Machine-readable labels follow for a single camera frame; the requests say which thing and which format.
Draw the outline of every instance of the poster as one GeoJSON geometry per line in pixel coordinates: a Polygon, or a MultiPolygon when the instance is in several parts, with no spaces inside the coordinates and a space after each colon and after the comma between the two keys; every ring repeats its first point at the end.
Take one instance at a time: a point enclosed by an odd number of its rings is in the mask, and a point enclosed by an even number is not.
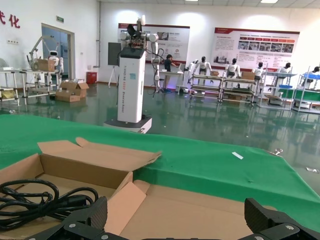
{"type": "MultiPolygon", "coordinates": [[[[118,41],[120,40],[120,33],[126,32],[129,24],[118,24],[118,41]]],[[[189,26],[170,26],[170,25],[152,25],[146,24],[142,26],[142,31],[147,34],[158,34],[159,49],[164,50],[163,58],[166,59],[168,54],[173,56],[175,63],[185,64],[187,61],[188,44],[189,44],[189,26]]],[[[148,42],[148,50],[151,51],[151,43],[148,42]]],[[[147,53],[146,61],[151,62],[151,54],[147,53]]]]}
{"type": "Polygon", "coordinates": [[[268,64],[268,71],[276,72],[290,62],[299,32],[249,30],[216,27],[214,31],[211,65],[224,69],[237,59],[241,70],[251,71],[259,62],[268,64]]]}

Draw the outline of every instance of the green floor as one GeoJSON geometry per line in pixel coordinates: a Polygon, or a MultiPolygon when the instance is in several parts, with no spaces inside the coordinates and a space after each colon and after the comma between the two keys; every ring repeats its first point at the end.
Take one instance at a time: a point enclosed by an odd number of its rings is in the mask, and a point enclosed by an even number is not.
{"type": "MultiPolygon", "coordinates": [[[[1,113],[15,110],[72,122],[102,126],[106,119],[116,118],[116,88],[99,84],[90,86],[86,101],[65,103],[42,97],[31,98],[18,108],[2,103],[1,113]]],[[[282,156],[301,177],[320,194],[320,174],[306,167],[320,169],[319,115],[289,111],[250,108],[244,104],[188,98],[177,94],[159,94],[152,98],[145,90],[143,109],[152,115],[149,133],[178,136],[217,143],[257,147],[267,151],[283,149],[282,156]]]]}

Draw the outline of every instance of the exit sign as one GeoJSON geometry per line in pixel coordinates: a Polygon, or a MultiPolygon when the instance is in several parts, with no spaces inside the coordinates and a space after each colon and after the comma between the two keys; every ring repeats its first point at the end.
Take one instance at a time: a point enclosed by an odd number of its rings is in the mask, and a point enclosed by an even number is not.
{"type": "Polygon", "coordinates": [[[65,22],[65,19],[63,17],[60,17],[60,16],[56,16],[56,20],[60,23],[64,23],[65,22]]]}

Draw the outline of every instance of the white wall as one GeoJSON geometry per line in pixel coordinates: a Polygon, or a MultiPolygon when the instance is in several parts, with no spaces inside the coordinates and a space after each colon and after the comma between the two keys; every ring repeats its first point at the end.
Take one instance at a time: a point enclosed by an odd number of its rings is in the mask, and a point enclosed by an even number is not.
{"type": "MultiPolygon", "coordinates": [[[[84,79],[87,66],[96,65],[98,3],[95,0],[0,0],[0,11],[6,21],[6,25],[0,23],[0,58],[10,67],[28,67],[26,55],[42,35],[41,24],[74,33],[76,78],[84,79]],[[11,27],[10,14],[19,18],[19,29],[11,27]],[[64,18],[64,23],[56,21],[57,15],[64,18]],[[7,40],[18,41],[19,45],[7,44],[7,40]]],[[[42,44],[38,49],[42,56],[42,44]]]]}
{"type": "MultiPolygon", "coordinates": [[[[201,56],[211,59],[216,27],[300,32],[291,61],[294,72],[304,73],[309,65],[318,66],[320,62],[320,9],[103,3],[99,81],[107,82],[111,75],[108,42],[118,41],[118,23],[135,23],[141,15],[146,16],[147,24],[190,26],[187,64],[201,56]]],[[[152,84],[149,65],[145,85],[152,84]]],[[[175,84],[172,79],[169,87],[175,84]]]]}

